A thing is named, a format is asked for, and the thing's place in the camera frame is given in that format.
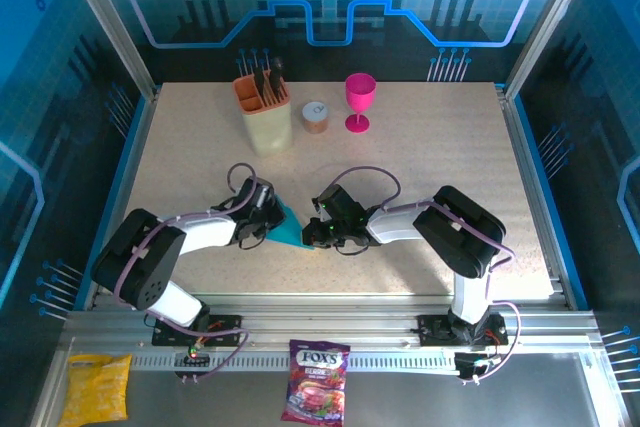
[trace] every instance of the jar lid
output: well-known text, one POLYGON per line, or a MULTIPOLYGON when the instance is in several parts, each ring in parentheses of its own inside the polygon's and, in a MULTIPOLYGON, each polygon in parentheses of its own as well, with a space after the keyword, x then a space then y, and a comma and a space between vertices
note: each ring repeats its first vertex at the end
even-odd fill
POLYGON ((322 102, 309 102, 302 108, 302 116, 309 122, 321 122, 329 115, 329 108, 322 102))

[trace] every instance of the tabletop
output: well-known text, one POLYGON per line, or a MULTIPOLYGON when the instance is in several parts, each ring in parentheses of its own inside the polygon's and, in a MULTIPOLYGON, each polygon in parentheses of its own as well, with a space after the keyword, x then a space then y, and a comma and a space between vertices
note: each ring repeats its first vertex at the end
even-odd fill
MULTIPOLYGON (((496 90, 491 83, 379 83, 366 112, 368 132, 344 127, 351 113, 344 83, 287 84, 293 108, 293 146, 259 158, 230 83, 163 85, 127 211, 159 217, 205 210, 229 197, 226 173, 248 162, 271 182, 304 226, 315 215, 311 198, 343 170, 375 165, 402 184, 400 205, 453 185, 506 226, 504 243, 518 260, 493 275, 491 297, 544 299, 549 275, 525 196, 496 90), (310 101, 330 109, 329 128, 303 129, 310 101)), ((238 171, 238 184, 246 175, 238 171)), ((365 208, 395 191, 377 172, 340 181, 365 208)), ((241 251, 209 248, 180 257, 172 279, 192 293, 416 293, 448 295, 453 273, 426 242, 394 242, 356 257, 264 242, 241 251)))

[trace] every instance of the yellow snack package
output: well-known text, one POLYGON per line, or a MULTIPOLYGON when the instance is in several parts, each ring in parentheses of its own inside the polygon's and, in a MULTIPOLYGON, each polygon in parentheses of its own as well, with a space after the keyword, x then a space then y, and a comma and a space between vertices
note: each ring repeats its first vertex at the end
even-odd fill
POLYGON ((69 387, 58 427, 127 420, 127 382, 131 355, 74 355, 69 387))

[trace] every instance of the pink cup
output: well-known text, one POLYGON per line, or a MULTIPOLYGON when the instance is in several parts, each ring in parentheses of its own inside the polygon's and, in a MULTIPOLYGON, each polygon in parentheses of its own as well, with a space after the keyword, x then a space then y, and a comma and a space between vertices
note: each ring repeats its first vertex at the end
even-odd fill
POLYGON ((356 113, 347 118, 345 125, 351 132, 365 132, 369 128, 369 119, 361 114, 371 107, 376 98, 376 79, 369 74, 351 74, 347 77, 345 86, 347 103, 356 113))

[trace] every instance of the candy bag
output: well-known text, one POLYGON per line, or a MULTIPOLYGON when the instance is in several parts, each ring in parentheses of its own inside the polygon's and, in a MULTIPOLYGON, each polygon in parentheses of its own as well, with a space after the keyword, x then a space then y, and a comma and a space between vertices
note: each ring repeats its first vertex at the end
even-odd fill
POLYGON ((289 341, 287 405, 281 420, 342 427, 348 345, 289 341))

